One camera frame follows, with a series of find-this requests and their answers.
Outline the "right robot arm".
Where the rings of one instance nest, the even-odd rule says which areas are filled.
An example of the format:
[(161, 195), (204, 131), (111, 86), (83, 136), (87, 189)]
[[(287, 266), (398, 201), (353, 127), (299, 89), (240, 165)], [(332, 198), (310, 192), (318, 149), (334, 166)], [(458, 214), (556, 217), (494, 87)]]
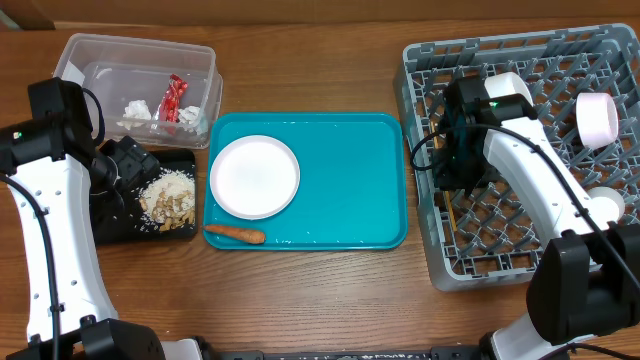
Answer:
[(471, 193), (503, 178), (544, 252), (526, 313), (486, 335), (486, 359), (566, 359), (587, 339), (639, 323), (639, 227), (591, 197), (549, 144), (526, 83), (514, 73), (452, 81), (428, 170), (437, 188)]

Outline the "large white bowl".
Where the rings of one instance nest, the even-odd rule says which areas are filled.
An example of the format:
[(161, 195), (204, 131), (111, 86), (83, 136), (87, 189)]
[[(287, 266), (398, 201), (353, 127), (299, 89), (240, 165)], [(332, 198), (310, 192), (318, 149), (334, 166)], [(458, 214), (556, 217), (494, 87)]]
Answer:
[(599, 149), (619, 135), (619, 118), (608, 93), (580, 93), (576, 101), (576, 124), (584, 147)]

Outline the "rice and food scraps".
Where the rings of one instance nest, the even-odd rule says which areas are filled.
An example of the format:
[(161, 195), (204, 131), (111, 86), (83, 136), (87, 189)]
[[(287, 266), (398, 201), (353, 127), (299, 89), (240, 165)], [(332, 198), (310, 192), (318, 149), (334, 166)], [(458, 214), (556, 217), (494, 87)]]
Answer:
[(195, 224), (194, 178), (183, 171), (163, 169), (136, 193), (142, 211), (141, 230), (160, 233), (186, 230)]

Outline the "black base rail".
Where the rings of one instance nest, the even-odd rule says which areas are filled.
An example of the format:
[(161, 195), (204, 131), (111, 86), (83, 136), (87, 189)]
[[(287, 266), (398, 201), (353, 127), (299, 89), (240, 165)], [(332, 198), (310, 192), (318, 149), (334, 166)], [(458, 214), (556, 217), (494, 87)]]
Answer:
[(429, 350), (299, 352), (269, 354), (262, 351), (216, 352), (215, 360), (482, 360), (480, 348), (473, 345), (433, 347)]

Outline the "clear plastic waste bin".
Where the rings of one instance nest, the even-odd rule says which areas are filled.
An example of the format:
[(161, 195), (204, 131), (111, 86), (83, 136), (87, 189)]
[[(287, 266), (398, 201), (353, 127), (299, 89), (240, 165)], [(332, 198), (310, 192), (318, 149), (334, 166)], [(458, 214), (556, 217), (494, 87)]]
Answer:
[[(203, 133), (188, 132), (179, 123), (157, 120), (157, 110), (168, 88), (169, 77), (178, 75), (189, 85), (179, 109), (200, 108), (206, 122)], [(202, 149), (209, 145), (210, 130), (219, 115), (223, 80), (214, 50), (206, 46), (93, 34), (75, 34), (67, 42), (53, 72), (55, 77), (90, 90), (87, 100), (91, 119), (105, 120), (105, 136), (130, 136), (146, 145)], [(130, 101), (145, 100), (151, 119), (127, 130), (118, 126)]]

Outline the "white round plate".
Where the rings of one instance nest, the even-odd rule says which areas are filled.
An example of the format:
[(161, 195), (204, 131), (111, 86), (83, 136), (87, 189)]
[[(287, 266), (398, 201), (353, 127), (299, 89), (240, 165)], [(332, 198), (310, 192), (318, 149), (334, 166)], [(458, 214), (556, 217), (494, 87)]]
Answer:
[(226, 145), (214, 158), (209, 187), (228, 214), (261, 220), (284, 210), (301, 181), (299, 162), (282, 141), (249, 135)]

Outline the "grey dishwasher rack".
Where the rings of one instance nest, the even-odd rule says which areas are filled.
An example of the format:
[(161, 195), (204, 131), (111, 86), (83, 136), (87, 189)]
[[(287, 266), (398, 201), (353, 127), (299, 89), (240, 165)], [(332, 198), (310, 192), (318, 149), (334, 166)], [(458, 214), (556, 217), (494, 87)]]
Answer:
[[(545, 134), (580, 185), (615, 189), (622, 224), (639, 220), (639, 40), (625, 24), (598, 25), (415, 43), (403, 52), (394, 88), (403, 133), (420, 166), (418, 216), (432, 284), (442, 291), (529, 280), (543, 249), (524, 208), (504, 180), (471, 193), (444, 191), (424, 169), (434, 150), (431, 121), (444, 114), (443, 91), (460, 77), (518, 74), (533, 97)], [(608, 93), (619, 116), (618, 139), (598, 150), (579, 141), (577, 96)]]

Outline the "teal serving tray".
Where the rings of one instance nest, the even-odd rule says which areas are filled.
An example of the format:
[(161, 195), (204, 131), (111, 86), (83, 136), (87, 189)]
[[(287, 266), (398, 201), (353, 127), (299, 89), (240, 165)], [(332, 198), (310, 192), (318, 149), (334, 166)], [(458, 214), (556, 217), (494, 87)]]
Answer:
[(254, 112), (220, 117), (209, 156), (250, 135), (287, 145), (301, 170), (298, 191), (281, 212), (245, 220), (207, 191), (202, 221), (256, 229), (264, 251), (386, 250), (408, 232), (402, 130), (386, 113)]

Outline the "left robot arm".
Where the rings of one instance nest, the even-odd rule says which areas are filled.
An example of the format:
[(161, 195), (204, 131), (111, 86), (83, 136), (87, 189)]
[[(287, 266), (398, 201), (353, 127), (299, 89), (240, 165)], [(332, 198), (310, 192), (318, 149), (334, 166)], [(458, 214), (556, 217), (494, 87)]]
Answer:
[(32, 117), (1, 131), (1, 181), (19, 212), (30, 282), (28, 345), (14, 359), (212, 359), (200, 337), (162, 341), (123, 321), (102, 279), (90, 194), (113, 189), (87, 109), (90, 91), (58, 77), (29, 85)]

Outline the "red snack wrapper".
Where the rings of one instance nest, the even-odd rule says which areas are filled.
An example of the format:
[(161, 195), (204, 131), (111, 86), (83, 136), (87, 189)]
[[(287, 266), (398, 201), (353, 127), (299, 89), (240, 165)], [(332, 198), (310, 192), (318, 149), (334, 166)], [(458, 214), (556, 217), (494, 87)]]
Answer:
[(188, 87), (188, 83), (178, 75), (172, 74), (169, 77), (168, 88), (157, 110), (158, 121), (178, 122), (180, 101)]

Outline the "orange carrot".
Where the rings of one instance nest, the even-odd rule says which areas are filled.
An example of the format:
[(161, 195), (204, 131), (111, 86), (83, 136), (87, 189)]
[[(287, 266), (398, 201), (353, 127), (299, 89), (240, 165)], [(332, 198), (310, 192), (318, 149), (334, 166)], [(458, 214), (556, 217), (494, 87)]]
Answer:
[(227, 236), (232, 239), (253, 245), (260, 245), (266, 241), (265, 233), (255, 229), (239, 228), (218, 224), (204, 225), (203, 229), (207, 232)]

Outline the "black food waste tray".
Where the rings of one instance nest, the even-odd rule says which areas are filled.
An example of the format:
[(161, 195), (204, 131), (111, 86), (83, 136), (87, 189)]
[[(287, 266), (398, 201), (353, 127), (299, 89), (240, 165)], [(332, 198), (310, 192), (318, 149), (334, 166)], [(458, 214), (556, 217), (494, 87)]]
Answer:
[[(178, 170), (192, 177), (195, 175), (195, 156), (191, 150), (172, 149), (149, 152), (160, 162), (160, 172), (163, 169)], [(142, 211), (136, 202), (136, 193), (149, 181), (155, 180), (159, 174), (143, 182), (138, 187), (123, 193), (111, 191), (102, 195), (90, 196), (90, 218), (96, 244), (108, 245), (148, 240), (187, 239), (196, 235), (197, 229), (194, 225), (186, 230), (173, 230), (163, 233), (157, 231), (144, 232), (141, 230)]]

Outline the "white tissue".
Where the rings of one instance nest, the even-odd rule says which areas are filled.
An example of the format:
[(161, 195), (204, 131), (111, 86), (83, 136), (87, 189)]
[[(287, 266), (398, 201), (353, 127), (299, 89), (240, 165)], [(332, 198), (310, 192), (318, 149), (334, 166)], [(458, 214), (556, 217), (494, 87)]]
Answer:
[(142, 126), (144, 121), (149, 121), (151, 113), (145, 100), (134, 100), (125, 107), (122, 117), (123, 120), (117, 122), (117, 125), (130, 130)]
[(200, 135), (203, 133), (206, 122), (202, 120), (199, 113), (200, 108), (196, 106), (181, 108), (178, 110), (178, 121), (186, 131)]

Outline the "white bowl with food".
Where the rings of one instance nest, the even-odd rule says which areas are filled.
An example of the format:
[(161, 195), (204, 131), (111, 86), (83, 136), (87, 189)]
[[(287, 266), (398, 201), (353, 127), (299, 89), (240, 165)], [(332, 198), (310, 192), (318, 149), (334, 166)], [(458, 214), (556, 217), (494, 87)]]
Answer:
[(489, 76), (484, 80), (484, 86), (490, 98), (521, 94), (530, 105), (534, 105), (527, 83), (514, 72)]

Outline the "small white cup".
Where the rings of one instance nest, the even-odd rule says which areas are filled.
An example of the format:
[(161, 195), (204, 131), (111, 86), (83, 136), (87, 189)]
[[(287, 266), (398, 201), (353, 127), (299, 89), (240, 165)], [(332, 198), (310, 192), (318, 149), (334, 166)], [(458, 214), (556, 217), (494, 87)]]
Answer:
[(613, 188), (594, 187), (587, 191), (588, 210), (594, 219), (617, 222), (625, 212), (623, 197)]

